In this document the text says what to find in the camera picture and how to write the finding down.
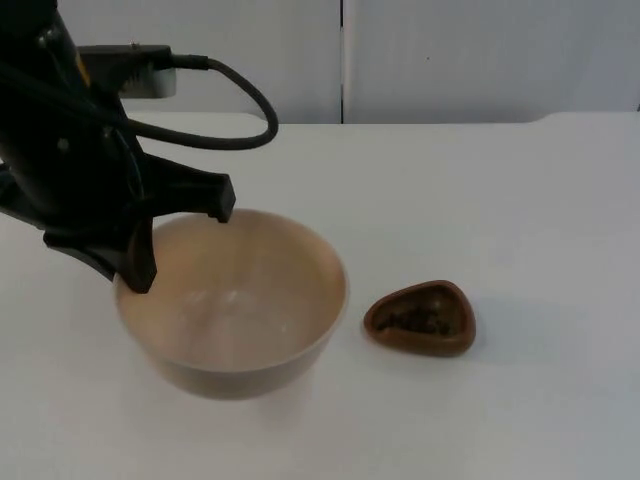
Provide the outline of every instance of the beige bowl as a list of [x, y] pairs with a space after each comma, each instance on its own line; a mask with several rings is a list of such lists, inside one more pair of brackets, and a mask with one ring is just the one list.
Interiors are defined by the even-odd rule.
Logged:
[[286, 218], [236, 210], [229, 224], [189, 215], [154, 231], [146, 295], [120, 278], [122, 320], [162, 375], [192, 393], [246, 397], [316, 360], [347, 303], [333, 248]]

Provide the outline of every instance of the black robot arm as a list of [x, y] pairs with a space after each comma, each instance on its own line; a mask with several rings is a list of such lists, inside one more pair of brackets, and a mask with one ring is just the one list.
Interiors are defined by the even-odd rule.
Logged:
[[[173, 93], [175, 68], [217, 70], [263, 110], [267, 130], [247, 139], [183, 134], [127, 118], [121, 97]], [[0, 0], [0, 211], [44, 230], [45, 243], [134, 291], [152, 286], [153, 218], [205, 213], [227, 222], [228, 175], [147, 155], [137, 136], [240, 150], [271, 141], [275, 111], [235, 71], [165, 46], [77, 49], [55, 0]]]

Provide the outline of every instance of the small brown bowl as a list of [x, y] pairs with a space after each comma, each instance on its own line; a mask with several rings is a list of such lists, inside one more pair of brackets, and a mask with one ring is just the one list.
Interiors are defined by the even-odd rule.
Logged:
[[476, 337], [469, 300], [445, 280], [414, 285], [378, 300], [364, 326], [378, 343], [439, 357], [461, 355]]

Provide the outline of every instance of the white table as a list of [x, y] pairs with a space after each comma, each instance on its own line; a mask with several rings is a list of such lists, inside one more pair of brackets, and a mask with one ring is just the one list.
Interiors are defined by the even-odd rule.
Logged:
[[[149, 114], [202, 133], [248, 117]], [[640, 116], [522, 125], [284, 126], [270, 146], [148, 151], [228, 172], [239, 206], [324, 235], [352, 286], [316, 367], [242, 402], [189, 396], [145, 363], [109, 284], [0, 218], [3, 479], [633, 478], [640, 448]], [[380, 296], [456, 282], [465, 356], [383, 349]]]

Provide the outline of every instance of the cable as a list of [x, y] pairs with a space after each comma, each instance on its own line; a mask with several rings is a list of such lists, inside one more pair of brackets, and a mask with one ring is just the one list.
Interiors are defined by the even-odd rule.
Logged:
[[227, 77], [258, 104], [267, 120], [267, 129], [260, 135], [247, 138], [216, 138], [176, 132], [118, 116], [106, 109], [89, 104], [83, 99], [75, 98], [1, 61], [0, 84], [40, 103], [63, 110], [82, 121], [109, 125], [133, 135], [185, 147], [204, 150], [249, 150], [266, 145], [277, 135], [278, 116], [269, 101], [260, 90], [231, 67], [218, 60], [199, 55], [174, 55], [172, 61], [175, 68], [214, 70]]

